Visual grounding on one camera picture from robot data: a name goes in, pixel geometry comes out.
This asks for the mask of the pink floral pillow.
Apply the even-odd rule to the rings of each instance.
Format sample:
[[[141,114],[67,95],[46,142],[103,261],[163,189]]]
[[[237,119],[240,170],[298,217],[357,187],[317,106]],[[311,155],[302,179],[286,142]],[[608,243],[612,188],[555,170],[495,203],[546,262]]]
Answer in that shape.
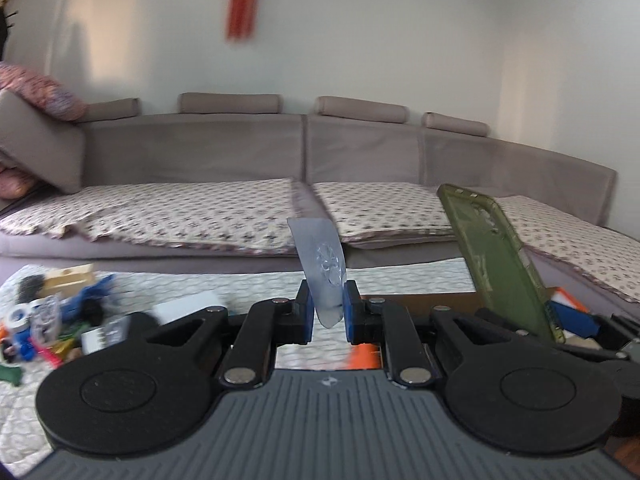
[[[40,112],[62,122],[76,122],[88,105],[49,76],[24,66],[1,63],[1,88],[25,100]]]
[[[37,184],[37,177],[20,168],[1,167],[0,198],[2,200],[19,200],[26,196]]]

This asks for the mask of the pink floral pillow top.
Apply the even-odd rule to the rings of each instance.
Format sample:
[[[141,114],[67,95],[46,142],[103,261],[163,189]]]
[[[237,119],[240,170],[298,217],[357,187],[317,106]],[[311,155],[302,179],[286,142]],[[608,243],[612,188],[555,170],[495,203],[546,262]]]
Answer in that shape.
[[[76,122],[88,105],[49,76],[24,66],[1,63],[1,88],[25,100],[40,112],[62,122]]]

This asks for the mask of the translucent plastic scraper card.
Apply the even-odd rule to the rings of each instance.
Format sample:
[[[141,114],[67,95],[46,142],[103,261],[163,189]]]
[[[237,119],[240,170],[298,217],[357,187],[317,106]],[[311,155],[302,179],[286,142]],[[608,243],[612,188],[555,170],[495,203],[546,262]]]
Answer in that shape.
[[[289,218],[296,252],[320,324],[332,328],[344,315],[346,261],[337,229],[326,218]]]

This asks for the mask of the floral sofa cover left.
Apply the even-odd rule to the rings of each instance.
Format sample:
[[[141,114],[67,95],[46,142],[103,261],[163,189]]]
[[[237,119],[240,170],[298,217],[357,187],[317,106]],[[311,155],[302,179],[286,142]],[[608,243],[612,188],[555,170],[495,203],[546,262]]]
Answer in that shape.
[[[88,186],[47,197],[1,220],[1,232],[249,256],[295,252],[288,179]]]

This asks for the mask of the grey large cushion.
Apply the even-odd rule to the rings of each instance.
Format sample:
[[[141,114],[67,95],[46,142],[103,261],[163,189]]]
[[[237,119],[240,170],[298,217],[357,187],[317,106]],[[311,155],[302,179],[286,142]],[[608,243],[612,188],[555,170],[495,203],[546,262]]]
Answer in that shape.
[[[86,144],[79,128],[2,90],[0,138],[6,168],[20,168],[67,194],[81,189]]]

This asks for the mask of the cream wooden block holder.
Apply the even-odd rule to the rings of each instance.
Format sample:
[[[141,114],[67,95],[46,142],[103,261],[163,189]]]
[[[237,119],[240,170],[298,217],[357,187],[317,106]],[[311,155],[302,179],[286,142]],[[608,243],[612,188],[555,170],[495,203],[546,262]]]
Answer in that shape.
[[[95,282],[96,274],[93,272],[92,264],[52,269],[44,274],[40,296],[47,297],[61,294],[63,298],[70,298]]]

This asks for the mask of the pink clothespin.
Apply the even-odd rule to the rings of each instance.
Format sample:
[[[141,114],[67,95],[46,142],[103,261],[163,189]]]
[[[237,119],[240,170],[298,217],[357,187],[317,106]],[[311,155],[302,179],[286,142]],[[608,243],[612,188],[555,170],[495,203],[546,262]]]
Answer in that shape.
[[[64,361],[53,351],[48,348],[38,348],[38,356],[46,360],[53,368],[58,368],[64,364]]]

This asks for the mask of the black steel wool scrubber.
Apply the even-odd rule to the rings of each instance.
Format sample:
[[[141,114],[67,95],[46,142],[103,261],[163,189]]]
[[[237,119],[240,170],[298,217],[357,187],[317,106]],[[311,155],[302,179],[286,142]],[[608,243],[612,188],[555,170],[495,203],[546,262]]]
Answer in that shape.
[[[19,304],[28,304],[37,299],[43,289],[45,280],[46,278],[43,274],[29,275],[23,278],[18,284],[16,301]]]

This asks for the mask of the green yellow candy pack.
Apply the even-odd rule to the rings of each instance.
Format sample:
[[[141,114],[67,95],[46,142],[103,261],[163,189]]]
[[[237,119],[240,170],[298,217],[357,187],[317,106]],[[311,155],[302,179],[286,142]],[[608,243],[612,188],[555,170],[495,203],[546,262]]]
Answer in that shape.
[[[75,341],[81,337],[87,330],[91,330],[92,326],[88,322],[76,322],[65,326],[62,332],[55,339],[53,344],[50,344],[49,349],[54,353],[60,353],[66,346],[67,341],[70,341],[70,345],[73,346]]]

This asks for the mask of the green transparent phone case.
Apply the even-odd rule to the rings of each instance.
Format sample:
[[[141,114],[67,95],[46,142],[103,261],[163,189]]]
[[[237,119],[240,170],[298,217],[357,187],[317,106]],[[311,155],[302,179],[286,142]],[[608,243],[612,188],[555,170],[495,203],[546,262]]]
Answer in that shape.
[[[498,204],[485,194],[453,184],[443,184],[437,196],[454,231],[477,292],[514,294],[535,307],[546,303],[546,288],[512,223]],[[545,342],[562,344],[563,330],[549,322],[537,322]]]

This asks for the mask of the green plastic flat piece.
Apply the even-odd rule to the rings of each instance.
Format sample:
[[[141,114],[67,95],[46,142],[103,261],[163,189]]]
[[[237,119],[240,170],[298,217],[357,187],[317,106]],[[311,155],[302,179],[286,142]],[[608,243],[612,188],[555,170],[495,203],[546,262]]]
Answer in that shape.
[[[19,387],[22,384],[23,369],[20,366],[0,365],[0,380]]]

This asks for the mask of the grey sectional sofa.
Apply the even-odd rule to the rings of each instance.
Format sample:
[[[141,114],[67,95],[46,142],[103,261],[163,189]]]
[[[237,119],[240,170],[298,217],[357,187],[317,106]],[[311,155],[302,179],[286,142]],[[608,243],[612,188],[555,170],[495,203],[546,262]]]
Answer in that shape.
[[[283,113],[274,94],[185,93],[174,114],[160,115],[145,115],[138,100],[123,99],[91,104],[84,116],[67,123],[85,136],[78,192],[99,185],[288,179],[297,218],[330,219],[312,192],[318,182],[408,182],[435,192],[450,183],[493,198],[526,196],[609,230],[616,185],[610,168],[494,139],[481,122],[428,113],[415,126],[405,107],[334,96],[318,99],[308,115]],[[1,220],[47,197],[76,193],[39,180],[23,198],[2,202]],[[427,263],[460,252],[456,239],[373,249],[341,243],[352,268]],[[630,304],[569,266],[527,250],[546,284],[559,285],[586,304],[598,297],[619,308]],[[90,242],[77,234],[51,238],[1,232],[3,274],[26,263],[90,262],[101,270],[167,273],[297,268],[295,252],[249,256]]]

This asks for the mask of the black round ball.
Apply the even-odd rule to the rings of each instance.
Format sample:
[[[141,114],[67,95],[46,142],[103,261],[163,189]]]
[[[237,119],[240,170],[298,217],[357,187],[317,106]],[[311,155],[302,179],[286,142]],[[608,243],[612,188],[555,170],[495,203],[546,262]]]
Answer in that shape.
[[[78,320],[92,327],[100,326],[105,318],[104,307],[99,299],[85,299],[79,308]]]

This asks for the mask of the white comb-edged block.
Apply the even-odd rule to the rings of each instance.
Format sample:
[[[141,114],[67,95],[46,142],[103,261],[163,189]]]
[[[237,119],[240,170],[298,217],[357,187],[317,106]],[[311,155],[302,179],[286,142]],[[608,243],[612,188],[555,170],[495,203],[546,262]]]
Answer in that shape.
[[[84,356],[104,350],[111,345],[107,334],[102,327],[96,327],[92,330],[83,332],[80,336],[80,342],[82,354]]]

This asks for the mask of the floral sofa cover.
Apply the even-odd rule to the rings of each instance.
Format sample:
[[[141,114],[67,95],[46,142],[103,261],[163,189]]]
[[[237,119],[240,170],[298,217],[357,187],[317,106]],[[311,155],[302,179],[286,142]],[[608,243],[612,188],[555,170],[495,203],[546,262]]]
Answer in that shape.
[[[1,232],[249,256],[295,252],[288,179],[88,186],[47,197],[1,220]]]
[[[563,263],[630,304],[639,301],[639,242],[532,198],[493,198],[457,186],[442,194],[408,182],[311,185],[352,247],[449,242],[463,229],[506,232],[523,247]]]

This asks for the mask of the white paper pad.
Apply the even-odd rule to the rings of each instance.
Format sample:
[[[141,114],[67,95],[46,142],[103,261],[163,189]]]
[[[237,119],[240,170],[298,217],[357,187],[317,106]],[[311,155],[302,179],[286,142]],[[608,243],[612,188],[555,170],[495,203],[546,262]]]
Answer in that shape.
[[[208,307],[221,307],[222,302],[214,292],[199,292],[156,304],[150,309],[160,325],[168,324]]]

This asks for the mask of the floral sofa cover right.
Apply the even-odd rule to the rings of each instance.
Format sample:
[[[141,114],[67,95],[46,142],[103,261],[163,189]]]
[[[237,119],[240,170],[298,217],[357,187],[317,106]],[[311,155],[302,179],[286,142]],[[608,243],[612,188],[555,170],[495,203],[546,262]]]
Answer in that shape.
[[[523,247],[563,263],[630,304],[639,301],[639,242],[532,198],[493,198],[457,186],[442,194],[408,182],[311,185],[352,247],[449,242],[463,229],[506,232]]]

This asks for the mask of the pink floral pillow lower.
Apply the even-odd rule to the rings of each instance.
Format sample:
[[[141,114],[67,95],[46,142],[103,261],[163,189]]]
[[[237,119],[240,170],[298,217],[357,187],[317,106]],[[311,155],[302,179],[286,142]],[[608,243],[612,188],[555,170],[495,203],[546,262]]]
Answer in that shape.
[[[19,200],[26,196],[37,184],[37,177],[20,168],[1,167],[0,198],[2,200]]]

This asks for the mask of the blue rubber glove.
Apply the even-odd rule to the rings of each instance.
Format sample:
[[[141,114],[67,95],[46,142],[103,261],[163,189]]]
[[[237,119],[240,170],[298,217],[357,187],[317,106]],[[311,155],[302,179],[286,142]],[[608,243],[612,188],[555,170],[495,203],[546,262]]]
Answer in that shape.
[[[102,300],[111,296],[114,289],[115,275],[107,275],[96,284],[86,286],[78,294],[62,301],[61,315],[64,323],[70,323],[79,318],[81,306],[87,300]]]

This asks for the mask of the blue plastic lid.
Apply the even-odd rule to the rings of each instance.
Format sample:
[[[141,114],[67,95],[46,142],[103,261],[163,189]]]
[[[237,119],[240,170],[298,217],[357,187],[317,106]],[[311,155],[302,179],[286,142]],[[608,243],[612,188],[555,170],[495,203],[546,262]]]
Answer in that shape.
[[[30,331],[23,330],[22,332],[13,335],[14,344],[17,345],[18,355],[24,362],[32,362],[37,355],[37,350],[32,344],[32,338],[30,338]]]

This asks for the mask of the white foam tape roll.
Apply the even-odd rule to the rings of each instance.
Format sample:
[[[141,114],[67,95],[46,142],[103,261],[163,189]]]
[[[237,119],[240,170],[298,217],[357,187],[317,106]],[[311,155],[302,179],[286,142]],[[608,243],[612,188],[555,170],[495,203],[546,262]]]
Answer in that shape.
[[[4,316],[4,326],[11,333],[21,333],[28,330],[30,326],[30,312],[32,309],[29,304],[17,304],[10,307]]]

